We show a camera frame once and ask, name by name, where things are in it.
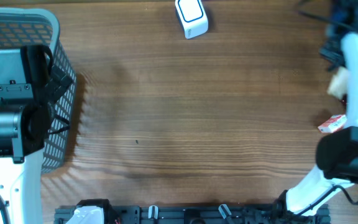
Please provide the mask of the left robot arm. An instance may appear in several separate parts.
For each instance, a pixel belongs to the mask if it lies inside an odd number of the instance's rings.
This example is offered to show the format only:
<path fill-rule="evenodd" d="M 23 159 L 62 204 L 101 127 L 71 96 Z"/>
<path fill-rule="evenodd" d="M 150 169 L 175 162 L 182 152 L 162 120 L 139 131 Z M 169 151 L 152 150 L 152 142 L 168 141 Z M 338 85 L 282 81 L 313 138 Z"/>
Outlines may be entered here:
<path fill-rule="evenodd" d="M 41 223 L 40 179 L 56 102 L 73 79 L 46 45 L 0 48 L 0 223 Z"/>

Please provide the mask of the brown Pantree snack pouch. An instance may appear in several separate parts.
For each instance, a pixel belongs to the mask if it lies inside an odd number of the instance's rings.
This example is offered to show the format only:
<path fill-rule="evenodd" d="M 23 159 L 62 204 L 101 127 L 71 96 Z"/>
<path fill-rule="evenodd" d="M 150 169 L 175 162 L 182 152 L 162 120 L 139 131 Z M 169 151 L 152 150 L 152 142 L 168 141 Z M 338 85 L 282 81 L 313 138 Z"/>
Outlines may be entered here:
<path fill-rule="evenodd" d="M 327 90 L 327 94 L 342 100 L 347 94 L 347 81 L 349 72 L 346 68 L 340 67 L 336 74 L 333 75 Z"/>

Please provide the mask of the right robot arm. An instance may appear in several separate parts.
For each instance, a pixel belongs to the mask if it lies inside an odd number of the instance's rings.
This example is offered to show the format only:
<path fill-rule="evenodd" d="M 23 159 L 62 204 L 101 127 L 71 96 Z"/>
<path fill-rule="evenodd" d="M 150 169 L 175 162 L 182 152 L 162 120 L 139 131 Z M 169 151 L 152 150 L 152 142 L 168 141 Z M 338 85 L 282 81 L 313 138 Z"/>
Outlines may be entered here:
<path fill-rule="evenodd" d="M 271 220 L 304 223 L 336 193 L 358 205 L 358 1 L 331 1 L 328 17 L 302 10 L 302 16 L 328 23 L 327 40 L 320 54 L 331 62 L 330 69 L 344 68 L 346 118 L 342 129 L 323 137 L 316 150 L 316 164 L 295 187 L 282 192 L 272 205 Z"/>

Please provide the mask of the red white small packet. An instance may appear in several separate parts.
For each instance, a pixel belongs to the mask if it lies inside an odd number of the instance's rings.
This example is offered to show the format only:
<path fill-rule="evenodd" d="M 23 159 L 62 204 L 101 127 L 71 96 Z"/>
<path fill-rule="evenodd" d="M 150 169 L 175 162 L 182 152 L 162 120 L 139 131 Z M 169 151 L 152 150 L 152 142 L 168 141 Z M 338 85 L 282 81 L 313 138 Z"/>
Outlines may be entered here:
<path fill-rule="evenodd" d="M 334 133 L 342 129 L 347 121 L 347 117 L 344 114 L 338 114 L 331 116 L 327 121 L 318 126 L 318 130 L 321 133 Z"/>

